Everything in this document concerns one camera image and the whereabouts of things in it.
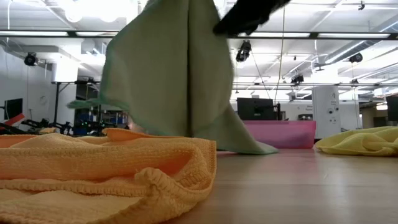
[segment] cable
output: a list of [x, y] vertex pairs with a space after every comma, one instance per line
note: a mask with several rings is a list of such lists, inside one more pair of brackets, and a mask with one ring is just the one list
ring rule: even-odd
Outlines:
[[[353, 78], [354, 78], [354, 65], [351, 63], [351, 71], [353, 72]], [[354, 107], [355, 107], [355, 118], [356, 118], [356, 128], [359, 129], [359, 112], [356, 108], [356, 88], [354, 88]]]
[[44, 63], [44, 80], [46, 81], [47, 79], [47, 60]]
[[26, 106], [27, 106], [28, 110], [29, 110], [29, 69], [30, 69], [30, 67], [27, 66], [27, 74], [26, 74], [26, 77], [27, 77], [27, 81], [26, 81]]
[[8, 28], [8, 30], [10, 29], [10, 6], [11, 6], [11, 4], [12, 4], [12, 1], [11, 0], [9, 0], [9, 2], [8, 2], [8, 6], [7, 6], [7, 28]]
[[4, 105], [4, 111], [6, 112], [6, 118], [10, 119], [10, 117], [8, 116], [8, 110], [7, 110], [7, 100], [6, 100], [6, 104]]
[[235, 61], [235, 74], [234, 74], [234, 76], [236, 76], [236, 91], [238, 90], [238, 78], [239, 78], [239, 75], [238, 75], [238, 62], [237, 61]]
[[274, 100], [274, 104], [276, 105], [276, 96], [278, 94], [278, 88], [279, 88], [279, 83], [280, 83], [280, 79], [282, 76], [282, 55], [284, 53], [284, 39], [285, 39], [285, 6], [284, 6], [284, 19], [283, 19], [283, 24], [282, 24], [282, 46], [280, 48], [280, 62], [279, 62], [279, 78], [278, 78], [278, 82], [276, 84], [276, 91], [275, 91], [275, 100]]
[[86, 100], [88, 100], [88, 85], [86, 84]]
[[257, 72], [259, 73], [259, 76], [260, 76], [260, 79], [261, 79], [261, 83], [264, 85], [264, 88], [266, 89], [266, 92], [267, 92], [268, 98], [269, 98], [269, 99], [271, 99], [271, 97], [269, 96], [268, 90], [267, 90], [267, 86], [266, 86], [266, 84], [264, 83], [264, 80], [262, 79], [262, 76], [261, 76], [261, 73], [260, 73], [259, 67], [257, 66], [257, 62], [256, 62], [256, 59], [254, 58], [254, 54], [253, 54], [253, 60], [254, 60], [254, 64], [256, 65]]

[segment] pink bin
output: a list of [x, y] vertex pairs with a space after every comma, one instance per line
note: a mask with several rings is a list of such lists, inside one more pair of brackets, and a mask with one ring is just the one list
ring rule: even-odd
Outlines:
[[278, 149], [311, 149], [315, 121], [243, 121], [253, 137]]

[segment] green towel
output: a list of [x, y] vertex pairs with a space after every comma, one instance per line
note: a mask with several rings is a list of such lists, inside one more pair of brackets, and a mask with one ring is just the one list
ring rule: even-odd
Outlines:
[[109, 43], [98, 103], [118, 106], [150, 134], [215, 140], [218, 149], [277, 152], [256, 142], [229, 98], [233, 67], [212, 0], [153, 0]]

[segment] microfiber cloth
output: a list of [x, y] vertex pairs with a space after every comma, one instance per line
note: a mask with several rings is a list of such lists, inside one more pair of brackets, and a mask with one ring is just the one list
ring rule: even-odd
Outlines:
[[158, 223], [209, 195], [214, 141], [105, 132], [0, 136], [0, 223]]
[[398, 156], [398, 128], [352, 130], [318, 141], [322, 152], [351, 156]]
[[128, 111], [150, 134], [214, 140], [244, 154], [277, 152], [256, 142], [229, 98], [233, 67], [212, 0], [153, 0], [109, 43], [99, 103]]

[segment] wooden floor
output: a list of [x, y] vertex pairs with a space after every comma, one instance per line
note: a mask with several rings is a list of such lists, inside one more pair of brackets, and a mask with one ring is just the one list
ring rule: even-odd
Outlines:
[[168, 223], [398, 223], [398, 158], [218, 155], [209, 198]]

